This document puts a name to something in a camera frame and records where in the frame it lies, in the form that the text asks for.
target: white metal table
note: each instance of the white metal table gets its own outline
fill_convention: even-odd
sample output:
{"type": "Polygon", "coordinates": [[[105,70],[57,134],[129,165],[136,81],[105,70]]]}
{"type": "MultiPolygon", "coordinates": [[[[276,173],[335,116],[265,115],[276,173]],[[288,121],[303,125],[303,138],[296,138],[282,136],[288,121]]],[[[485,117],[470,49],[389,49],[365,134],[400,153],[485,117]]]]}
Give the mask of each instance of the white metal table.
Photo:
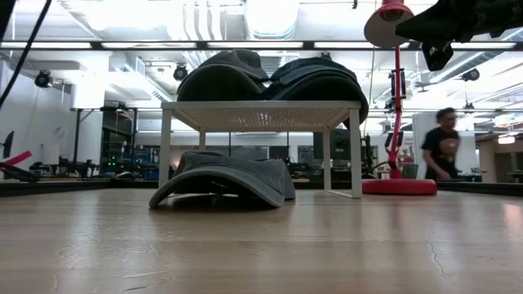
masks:
{"type": "Polygon", "coordinates": [[[323,132],[324,189],[361,198],[360,102],[357,101],[198,101],[162,103],[159,186],[168,181],[171,158],[171,120],[179,119],[199,132],[205,150],[207,132],[313,131],[323,132]],[[351,194],[332,190],[330,132],[350,119],[351,194]]]}

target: table leg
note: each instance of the table leg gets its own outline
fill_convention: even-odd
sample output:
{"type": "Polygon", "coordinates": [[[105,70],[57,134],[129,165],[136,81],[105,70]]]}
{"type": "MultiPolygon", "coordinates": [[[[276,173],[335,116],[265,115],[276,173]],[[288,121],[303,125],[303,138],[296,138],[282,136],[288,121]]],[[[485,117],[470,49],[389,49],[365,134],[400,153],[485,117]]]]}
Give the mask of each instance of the table leg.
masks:
{"type": "Polygon", "coordinates": [[[352,198],[361,198],[361,141],[360,141],[360,110],[351,109],[349,117],[349,132],[351,133],[351,183],[352,198]]]}
{"type": "Polygon", "coordinates": [[[169,181],[169,166],[171,164],[171,110],[162,112],[162,136],[160,141],[159,187],[169,181]]]}
{"type": "Polygon", "coordinates": [[[205,135],[206,135],[206,132],[205,132],[205,129],[202,128],[199,130],[199,150],[200,151],[205,151],[205,135]]]}
{"type": "Polygon", "coordinates": [[[331,190],[331,175],[330,175],[330,130],[324,129],[323,132],[324,140],[324,189],[331,190]]]}

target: lamp shade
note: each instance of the lamp shade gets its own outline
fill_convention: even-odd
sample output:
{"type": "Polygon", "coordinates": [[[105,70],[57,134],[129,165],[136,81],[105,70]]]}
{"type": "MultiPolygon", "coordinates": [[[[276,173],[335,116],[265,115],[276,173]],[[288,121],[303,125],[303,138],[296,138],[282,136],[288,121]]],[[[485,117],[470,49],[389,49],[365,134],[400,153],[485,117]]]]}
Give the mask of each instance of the lamp shade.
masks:
{"type": "Polygon", "coordinates": [[[396,47],[408,42],[407,38],[396,36],[396,26],[413,16],[412,11],[403,4],[403,0],[383,0],[382,6],[365,24],[365,38],[381,48],[396,47]]]}

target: floor scratch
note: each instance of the floor scratch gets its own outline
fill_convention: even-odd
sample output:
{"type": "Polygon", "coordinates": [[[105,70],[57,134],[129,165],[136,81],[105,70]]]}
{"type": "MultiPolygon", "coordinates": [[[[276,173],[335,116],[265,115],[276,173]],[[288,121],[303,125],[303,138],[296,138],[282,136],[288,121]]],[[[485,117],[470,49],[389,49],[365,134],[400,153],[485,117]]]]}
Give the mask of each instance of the floor scratch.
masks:
{"type": "Polygon", "coordinates": [[[128,288],[128,289],[123,290],[123,293],[125,293],[125,292],[130,292],[130,291],[135,291],[135,290],[140,290],[140,289],[145,289],[145,288],[147,288],[148,286],[149,286],[149,285],[128,288]]]}
{"type": "Polygon", "coordinates": [[[431,241],[429,241],[428,238],[425,238],[427,240],[428,245],[431,247],[432,252],[432,260],[438,265],[438,268],[440,269],[441,274],[446,274],[443,270],[443,265],[438,261],[438,254],[436,251],[434,251],[434,245],[432,245],[431,241]]]}
{"type": "Polygon", "coordinates": [[[148,275],[153,275],[153,274],[163,274],[163,273],[167,273],[167,270],[159,271],[159,272],[154,272],[154,273],[135,274],[135,275],[127,276],[127,277],[125,277],[125,278],[139,278],[139,277],[145,277],[145,276],[148,276],[148,275]]]}

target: pillar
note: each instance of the pillar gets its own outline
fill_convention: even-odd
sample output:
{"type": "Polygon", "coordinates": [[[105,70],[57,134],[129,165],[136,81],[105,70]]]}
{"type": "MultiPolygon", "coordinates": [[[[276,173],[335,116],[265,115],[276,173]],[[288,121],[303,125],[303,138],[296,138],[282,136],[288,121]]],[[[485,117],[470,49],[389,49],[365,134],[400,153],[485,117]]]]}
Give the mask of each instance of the pillar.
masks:
{"type": "MultiPolygon", "coordinates": [[[[109,57],[98,56],[96,60],[85,65],[88,66],[88,71],[82,78],[76,79],[71,88],[72,107],[75,109],[100,108],[104,106],[105,88],[107,87],[105,75],[109,68],[109,57]]],[[[88,112],[83,111],[82,118],[88,112]]],[[[103,113],[93,112],[80,123],[79,162],[91,159],[93,163],[100,163],[102,121],[103,113]]]]}

